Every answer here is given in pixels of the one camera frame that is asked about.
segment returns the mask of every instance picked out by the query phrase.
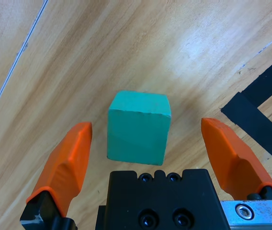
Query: teal foam cube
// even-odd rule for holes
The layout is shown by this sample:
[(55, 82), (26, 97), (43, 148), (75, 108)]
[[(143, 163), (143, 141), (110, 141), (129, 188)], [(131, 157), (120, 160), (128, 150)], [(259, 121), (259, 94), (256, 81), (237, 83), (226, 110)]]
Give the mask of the teal foam cube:
[(171, 109), (166, 95), (120, 91), (108, 110), (107, 157), (162, 165)]

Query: screw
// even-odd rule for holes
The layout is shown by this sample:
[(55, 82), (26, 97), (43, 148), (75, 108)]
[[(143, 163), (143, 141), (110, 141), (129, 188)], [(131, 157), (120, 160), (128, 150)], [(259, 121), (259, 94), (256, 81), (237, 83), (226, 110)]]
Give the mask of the screw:
[(153, 230), (159, 223), (159, 217), (152, 209), (143, 210), (139, 217), (139, 225), (143, 230)]
[(236, 213), (245, 220), (253, 219), (253, 212), (249, 206), (246, 205), (237, 205)]
[(180, 175), (178, 175), (175, 172), (169, 173), (167, 176), (168, 180), (170, 180), (171, 182), (176, 182), (176, 181), (180, 181), (181, 177)]
[(149, 173), (143, 173), (139, 176), (139, 180), (142, 182), (148, 182), (151, 181), (153, 178)]

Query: white line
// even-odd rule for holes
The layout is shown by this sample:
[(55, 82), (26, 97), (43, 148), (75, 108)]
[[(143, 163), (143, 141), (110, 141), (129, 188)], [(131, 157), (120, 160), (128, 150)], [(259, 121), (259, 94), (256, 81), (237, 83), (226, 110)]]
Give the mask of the white line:
[(9, 73), (8, 73), (8, 75), (7, 75), (7, 77), (6, 77), (5, 81), (4, 81), (1, 89), (0, 89), (0, 97), (2, 96), (2, 93), (3, 93), (3, 90), (4, 90), (5, 86), (6, 86), (6, 84), (8, 83), (9, 79), (11, 78), (12, 72), (14, 71), (14, 69), (15, 69), (15, 67), (16, 67), (16, 65), (18, 63), (18, 61), (19, 61), (19, 59), (21, 57), (22, 52), (26, 48), (26, 44), (27, 44), (30, 36), (32, 35), (33, 30), (35, 29), (35, 27), (37, 25), (37, 22), (38, 22), (41, 14), (43, 13), (43, 11), (45, 9), (45, 6), (46, 6), (47, 2), (48, 2), (48, 0), (45, 0), (44, 3), (43, 3), (43, 5), (42, 5), (42, 7), (40, 8), (40, 11), (39, 11), (39, 13), (38, 13), (38, 15), (37, 15), (37, 17), (36, 17), (36, 19), (35, 19), (32, 27), (31, 27), (31, 29), (30, 29), (30, 32), (28, 33), (25, 41), (22, 44), (22, 47), (21, 47), (19, 53), (17, 54), (17, 57), (16, 57), (15, 61), (13, 62), (12, 66), (11, 66), (11, 69), (10, 69), (10, 71), (9, 71)]

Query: green cube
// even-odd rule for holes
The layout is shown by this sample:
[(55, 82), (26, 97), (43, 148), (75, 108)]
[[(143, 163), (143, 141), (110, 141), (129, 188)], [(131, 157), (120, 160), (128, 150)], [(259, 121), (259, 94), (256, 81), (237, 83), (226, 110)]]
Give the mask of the green cube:
[(107, 157), (162, 165), (171, 109), (166, 95), (120, 91), (108, 110)]

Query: black tape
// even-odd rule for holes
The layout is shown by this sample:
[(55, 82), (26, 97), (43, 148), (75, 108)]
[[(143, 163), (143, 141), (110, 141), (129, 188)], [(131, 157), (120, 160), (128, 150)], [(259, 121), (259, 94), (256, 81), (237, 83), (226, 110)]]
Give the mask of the black tape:
[(272, 96), (272, 66), (244, 91), (238, 92), (221, 112), (272, 155), (272, 122), (257, 108), (270, 96)]
[(272, 66), (241, 92), (255, 107), (272, 96)]
[(221, 112), (272, 155), (272, 122), (242, 93), (238, 92)]

